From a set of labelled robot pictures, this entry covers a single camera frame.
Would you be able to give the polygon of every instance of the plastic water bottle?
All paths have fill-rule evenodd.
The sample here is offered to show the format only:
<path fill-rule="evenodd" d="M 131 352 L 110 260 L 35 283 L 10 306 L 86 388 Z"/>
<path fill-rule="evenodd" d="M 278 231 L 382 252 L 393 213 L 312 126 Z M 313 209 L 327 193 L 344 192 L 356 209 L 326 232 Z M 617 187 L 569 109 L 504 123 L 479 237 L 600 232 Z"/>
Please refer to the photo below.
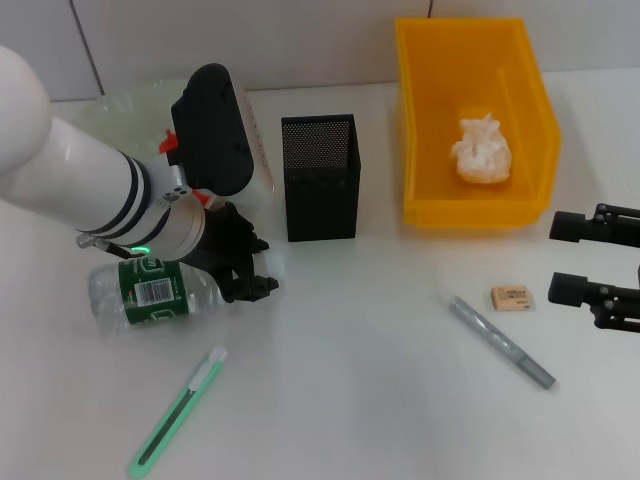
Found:
<path fill-rule="evenodd" d="M 94 269 L 89 274 L 89 300 L 103 334 L 226 304 L 208 273 L 151 257 Z"/>

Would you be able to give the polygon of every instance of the green bottle label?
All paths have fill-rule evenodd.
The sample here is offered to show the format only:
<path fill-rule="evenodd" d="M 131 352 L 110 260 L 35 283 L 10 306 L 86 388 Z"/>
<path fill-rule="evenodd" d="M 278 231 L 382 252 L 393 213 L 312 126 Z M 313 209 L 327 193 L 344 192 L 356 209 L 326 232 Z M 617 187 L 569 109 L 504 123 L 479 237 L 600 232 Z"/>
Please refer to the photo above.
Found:
<path fill-rule="evenodd" d="M 189 313 L 179 262 L 140 257 L 118 264 L 120 293 L 131 325 Z"/>

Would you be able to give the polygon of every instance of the crumpled tissue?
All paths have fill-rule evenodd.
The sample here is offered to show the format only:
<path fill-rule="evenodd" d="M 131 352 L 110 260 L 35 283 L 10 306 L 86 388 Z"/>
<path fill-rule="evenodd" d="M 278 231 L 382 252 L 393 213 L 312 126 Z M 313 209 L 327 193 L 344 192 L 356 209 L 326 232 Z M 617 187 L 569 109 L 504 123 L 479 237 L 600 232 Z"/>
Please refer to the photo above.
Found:
<path fill-rule="evenodd" d="M 511 152 L 500 133 L 500 122 L 489 113 L 482 120 L 460 120 L 462 140 L 451 148 L 458 174 L 471 183 L 498 183 L 509 178 Z"/>

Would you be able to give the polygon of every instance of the black mesh pen holder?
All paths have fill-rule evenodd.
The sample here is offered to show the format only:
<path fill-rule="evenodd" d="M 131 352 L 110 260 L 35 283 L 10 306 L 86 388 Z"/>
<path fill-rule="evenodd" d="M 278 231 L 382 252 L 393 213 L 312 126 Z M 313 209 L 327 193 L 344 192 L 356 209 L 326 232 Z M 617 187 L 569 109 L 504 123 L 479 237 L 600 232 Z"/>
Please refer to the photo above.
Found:
<path fill-rule="evenodd" d="M 360 153 L 353 115 L 282 119 L 290 242 L 353 238 Z"/>

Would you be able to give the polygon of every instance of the eraser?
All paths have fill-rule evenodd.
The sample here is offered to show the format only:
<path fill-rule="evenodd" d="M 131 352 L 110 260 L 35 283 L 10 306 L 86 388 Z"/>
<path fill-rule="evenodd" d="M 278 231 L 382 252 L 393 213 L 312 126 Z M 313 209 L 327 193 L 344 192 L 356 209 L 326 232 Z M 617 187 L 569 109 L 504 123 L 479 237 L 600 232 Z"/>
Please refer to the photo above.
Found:
<path fill-rule="evenodd" d="M 498 312 L 529 310 L 533 306 L 531 293 L 524 285 L 493 287 L 491 289 L 491 300 Z"/>

